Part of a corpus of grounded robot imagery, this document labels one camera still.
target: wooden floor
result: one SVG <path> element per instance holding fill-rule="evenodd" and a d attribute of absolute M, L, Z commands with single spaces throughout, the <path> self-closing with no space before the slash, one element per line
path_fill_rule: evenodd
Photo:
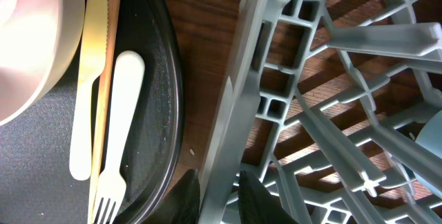
<path fill-rule="evenodd" d="M 209 133 L 215 114 L 220 87 L 238 16 L 240 0 L 165 0 L 172 17 L 180 47 L 181 65 L 184 76 L 185 128 L 180 159 L 171 186 L 189 168 L 199 169 L 209 140 Z M 327 8 L 337 26 L 355 26 L 383 9 L 383 0 L 328 0 Z M 442 22 L 440 0 L 422 0 L 414 5 L 420 22 Z M 308 14 L 309 9 L 301 14 Z M 390 24 L 389 20 L 377 24 Z M 267 60 L 275 64 L 291 66 L 303 29 L 279 23 L 273 36 Z M 313 46 L 326 42 L 327 31 L 320 27 Z M 376 57 L 373 55 L 352 54 L 354 65 L 365 78 L 382 73 L 400 59 Z M 442 88 L 442 80 L 436 75 L 431 79 L 437 88 Z M 288 77 L 278 71 L 265 69 L 261 87 L 283 91 Z M 312 57 L 305 64 L 298 88 L 307 104 L 313 106 L 349 88 L 352 83 L 345 73 L 337 54 L 327 50 Z M 375 92 L 376 115 L 383 119 L 406 109 L 422 100 L 421 93 L 412 71 L 406 70 L 395 75 L 392 81 Z M 289 116 L 302 111 L 296 99 L 291 103 Z M 325 111 L 332 122 L 349 135 L 368 125 L 362 106 L 358 102 L 338 104 Z M 242 161 L 258 165 L 269 135 L 271 123 L 256 119 L 247 149 Z M 411 124 L 400 131 L 415 136 L 421 124 Z M 281 163 L 287 163 L 317 150 L 318 147 L 307 132 L 297 125 L 286 130 L 278 141 L 275 156 Z M 361 147 L 363 152 L 380 169 L 389 167 L 382 149 L 373 142 Z M 323 192 L 331 192 L 342 187 L 333 168 L 316 173 L 298 175 L 301 186 Z M 415 183 L 416 198 L 422 198 L 429 191 Z M 383 207 L 402 205 L 403 192 L 378 189 L 382 197 L 370 200 Z"/>

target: wooden chopstick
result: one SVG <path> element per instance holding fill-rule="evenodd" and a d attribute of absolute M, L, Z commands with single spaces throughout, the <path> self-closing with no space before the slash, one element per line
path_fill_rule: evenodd
<path fill-rule="evenodd" d="M 102 167 L 106 118 L 108 114 L 109 92 L 111 89 L 113 55 L 117 35 L 118 13 L 120 0 L 108 0 L 108 39 L 106 48 L 106 63 L 99 77 L 97 116 L 95 119 L 95 135 L 92 151 L 92 171 L 90 174 L 88 223 L 92 223 L 95 194 L 97 193 L 98 176 Z"/>

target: gray plastic dish rack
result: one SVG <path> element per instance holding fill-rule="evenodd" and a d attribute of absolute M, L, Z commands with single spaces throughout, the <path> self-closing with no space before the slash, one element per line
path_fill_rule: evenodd
<path fill-rule="evenodd" d="M 436 190 L 442 192 L 442 159 L 397 131 L 412 122 L 425 123 L 442 109 L 442 93 L 435 89 L 428 73 L 442 73 L 442 30 L 439 23 L 418 24 L 412 4 L 418 0 L 385 0 L 385 9 L 357 27 L 338 28 L 334 25 L 326 0 L 293 0 L 292 13 L 282 14 L 291 0 L 241 0 L 240 14 L 229 58 L 224 87 L 218 101 L 210 143 L 200 174 L 200 223 L 240 223 L 238 194 L 231 193 L 238 185 L 238 172 L 253 172 L 263 185 L 279 196 L 284 210 L 299 223 L 346 223 L 353 216 L 358 223 L 442 223 L 432 208 L 442 200 L 431 195 L 414 200 L 414 188 L 404 165 L 418 174 Z M 298 17 L 304 1 L 315 2 L 311 21 Z M 393 24 L 371 26 L 390 17 Z M 329 31 L 326 44 L 310 49 L 319 21 Z M 292 67 L 266 62 L 276 24 L 283 21 L 305 27 L 300 48 Z M 314 55 L 335 48 L 354 87 L 308 107 L 297 84 L 305 62 Z M 402 57 L 403 61 L 387 72 L 365 80 L 355 68 L 348 52 Z M 284 93 L 260 89 L 264 68 L 290 76 Z M 372 93 L 389 83 L 391 76 L 411 68 L 424 101 L 383 121 L 375 115 Z M 303 112 L 286 120 L 293 98 Z M 370 125 L 346 136 L 323 111 L 335 104 L 359 100 Z M 281 114 L 269 111 L 272 101 L 283 105 Z M 254 118 L 273 122 L 260 165 L 241 163 Z M 307 130 L 320 150 L 281 165 L 273 154 L 278 136 L 296 124 Z M 358 148 L 375 142 L 383 148 L 391 168 L 381 171 Z M 278 173 L 268 174 L 269 164 Z M 333 167 L 340 176 L 343 188 L 331 193 L 300 187 L 297 173 L 306 169 L 319 171 Z M 372 205 L 364 195 L 376 197 L 375 187 L 402 187 L 407 203 L 384 209 Z M 310 215 L 305 204 L 314 205 Z"/>

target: plate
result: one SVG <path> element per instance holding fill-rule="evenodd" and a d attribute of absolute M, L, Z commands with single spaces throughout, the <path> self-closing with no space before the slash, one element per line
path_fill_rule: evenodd
<path fill-rule="evenodd" d="M 122 159 L 127 190 L 115 222 L 140 223 L 164 195 L 182 141 L 182 79 L 164 0 L 121 0 L 115 58 L 125 50 L 143 57 L 146 72 Z M 0 127 L 0 223 L 86 223 L 89 181 L 74 180 L 68 166 L 78 63 L 77 51 L 45 97 Z"/>

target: fork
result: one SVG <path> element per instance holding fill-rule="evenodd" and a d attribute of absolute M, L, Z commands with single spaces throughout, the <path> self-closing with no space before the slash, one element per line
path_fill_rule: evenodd
<path fill-rule="evenodd" d="M 126 181 L 119 173 L 124 145 L 131 127 L 135 107 L 144 76 L 143 59 L 133 51 L 124 51 L 115 62 L 115 72 L 110 101 L 109 135 L 106 163 L 98 178 L 97 194 L 93 210 L 93 220 L 106 223 L 112 212 L 110 223 L 115 220 L 126 191 Z"/>

